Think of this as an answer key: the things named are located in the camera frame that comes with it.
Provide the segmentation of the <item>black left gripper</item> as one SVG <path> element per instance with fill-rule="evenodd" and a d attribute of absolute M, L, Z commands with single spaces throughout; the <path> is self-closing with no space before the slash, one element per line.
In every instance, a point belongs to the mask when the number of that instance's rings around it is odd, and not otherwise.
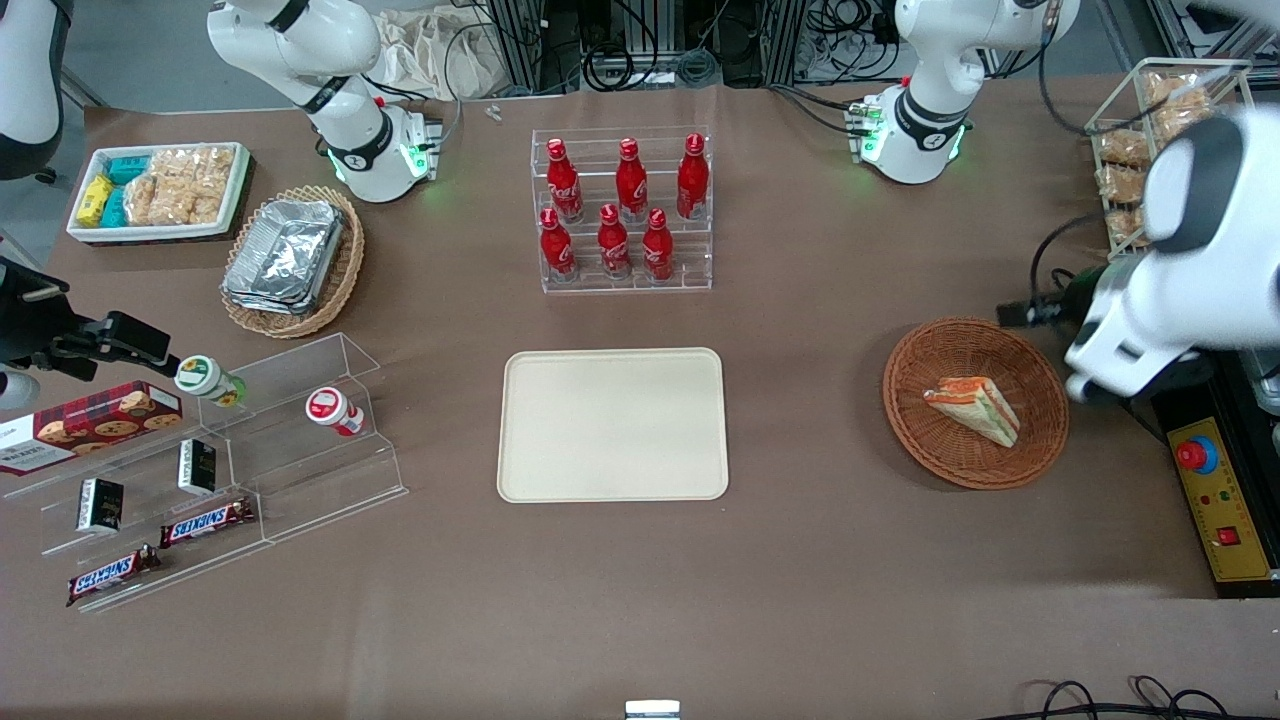
<path fill-rule="evenodd" d="M 1089 266 L 1079 272 L 1055 268 L 1050 272 L 1053 291 L 1043 304 L 1030 300 L 1000 304 L 997 314 L 1004 328 L 1034 328 L 1044 324 L 1080 327 L 1094 297 L 1094 291 L 1107 266 Z M 1044 319 L 1039 315 L 1044 311 Z"/>

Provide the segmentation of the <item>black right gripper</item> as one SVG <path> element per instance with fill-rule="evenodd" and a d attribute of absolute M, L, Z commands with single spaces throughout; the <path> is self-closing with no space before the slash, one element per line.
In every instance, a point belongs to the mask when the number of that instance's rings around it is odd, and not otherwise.
<path fill-rule="evenodd" d="M 28 366 L 45 351 L 45 369 L 81 382 L 95 379 L 99 363 L 129 363 L 175 377 L 180 360 L 169 352 L 170 336 L 134 316 L 110 311 L 83 322 L 67 297 L 70 286 L 8 258 L 1 260 L 1 361 Z M 70 346 L 52 345 L 70 333 Z"/>

